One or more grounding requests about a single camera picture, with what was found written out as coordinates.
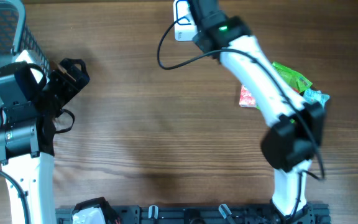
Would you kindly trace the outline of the red Kleenex tissue pack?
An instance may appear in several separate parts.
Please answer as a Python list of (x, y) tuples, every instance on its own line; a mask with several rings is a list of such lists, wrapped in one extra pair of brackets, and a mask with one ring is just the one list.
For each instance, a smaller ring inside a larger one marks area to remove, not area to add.
[(250, 91), (244, 85), (241, 85), (239, 106), (242, 108), (256, 108), (257, 107), (255, 98), (251, 95)]

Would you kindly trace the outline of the green snack bag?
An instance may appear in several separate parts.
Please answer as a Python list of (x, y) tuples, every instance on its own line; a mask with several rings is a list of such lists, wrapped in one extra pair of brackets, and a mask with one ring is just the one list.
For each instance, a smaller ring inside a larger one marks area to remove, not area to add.
[(303, 74), (278, 62), (273, 62), (272, 66), (284, 79), (284, 81), (297, 93), (301, 94), (312, 87), (313, 83), (309, 81)]

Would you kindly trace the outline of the pale teal wipes packet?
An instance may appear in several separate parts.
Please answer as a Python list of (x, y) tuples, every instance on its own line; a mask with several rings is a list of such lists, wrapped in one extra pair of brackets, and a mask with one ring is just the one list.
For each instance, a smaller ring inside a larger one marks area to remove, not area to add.
[(324, 108), (330, 96), (320, 90), (307, 89), (303, 92), (303, 98), (310, 104), (318, 102)]

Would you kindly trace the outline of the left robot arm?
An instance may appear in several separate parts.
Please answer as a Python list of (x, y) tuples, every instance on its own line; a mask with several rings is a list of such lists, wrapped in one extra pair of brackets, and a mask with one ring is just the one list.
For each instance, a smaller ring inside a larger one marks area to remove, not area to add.
[(88, 83), (82, 59), (64, 58), (51, 72), (23, 60), (0, 67), (1, 174), (6, 179), (13, 223), (56, 223), (53, 197), (53, 121)]

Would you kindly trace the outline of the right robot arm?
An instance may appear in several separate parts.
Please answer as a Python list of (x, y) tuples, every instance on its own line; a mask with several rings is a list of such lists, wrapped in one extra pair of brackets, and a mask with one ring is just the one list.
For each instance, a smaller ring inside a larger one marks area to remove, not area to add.
[(228, 17), (217, 1), (189, 1), (198, 33), (193, 42), (218, 59), (251, 93), (268, 132), (261, 150), (274, 169), (272, 203), (287, 223), (306, 206), (306, 176), (313, 158), (321, 164), (325, 110), (309, 103), (273, 68), (256, 36), (238, 16)]

